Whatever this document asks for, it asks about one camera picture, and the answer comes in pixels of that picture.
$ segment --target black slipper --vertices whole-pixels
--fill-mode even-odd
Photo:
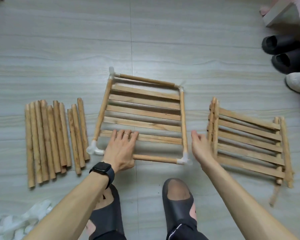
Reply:
[[[96,230],[89,236],[89,240],[94,240],[111,231],[124,235],[119,194],[112,184],[109,188],[113,195],[113,202],[104,208],[92,211],[89,219],[96,226]]]
[[[283,74],[300,72],[300,48],[272,56],[271,62]]]
[[[273,35],[265,37],[262,41],[262,49],[270,55],[278,55],[284,52],[300,48],[300,41],[293,35]]]
[[[190,210],[194,204],[193,196],[189,190],[190,198],[186,200],[170,200],[168,199],[168,184],[171,180],[176,180],[184,185],[185,182],[178,178],[170,178],[164,182],[162,188],[162,200],[164,213],[166,215],[168,234],[180,224],[185,224],[191,228],[197,228],[197,221],[190,216]]]

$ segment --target hand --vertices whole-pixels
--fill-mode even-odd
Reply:
[[[193,130],[191,132],[191,137],[192,153],[201,166],[207,162],[215,161],[206,136],[204,134],[198,134],[195,130]]]
[[[110,142],[105,149],[103,161],[111,164],[115,173],[134,167],[135,161],[132,159],[132,153],[136,145],[139,132],[136,131],[132,133],[129,141],[128,139],[130,134],[130,129],[121,129],[119,132],[114,130],[112,132]]]

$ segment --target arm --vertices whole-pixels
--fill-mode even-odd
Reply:
[[[297,239],[214,160],[204,135],[191,132],[192,152],[246,240]]]
[[[115,173],[132,168],[133,149],[138,132],[131,136],[131,130],[112,132],[103,161],[111,164]],[[98,199],[108,185],[107,175],[91,172],[79,185],[67,194],[53,210],[24,238],[24,240],[77,240],[96,206]]]

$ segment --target floor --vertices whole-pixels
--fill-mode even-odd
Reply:
[[[24,105],[82,97],[89,140],[108,78],[119,73],[182,84],[186,125],[205,132],[213,96],[221,107],[272,120],[285,116],[295,171],[293,189],[268,200],[273,181],[231,171],[240,184],[300,238],[300,94],[270,63],[260,44],[272,34],[258,9],[269,0],[6,0],[0,1],[0,214],[22,214],[49,198],[58,202],[88,174],[74,169],[27,188]],[[98,160],[93,157],[91,168]],[[138,161],[116,176],[128,239],[164,239],[162,184],[186,181],[198,229],[209,239],[244,239],[195,162],[180,166]]]

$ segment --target smartwatch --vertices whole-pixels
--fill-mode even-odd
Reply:
[[[109,182],[106,189],[109,187],[110,184],[112,184],[113,180],[115,179],[115,172],[113,171],[111,164],[105,163],[104,161],[100,161],[96,165],[94,165],[92,169],[90,169],[89,173],[91,172],[100,173],[102,175],[108,175]]]

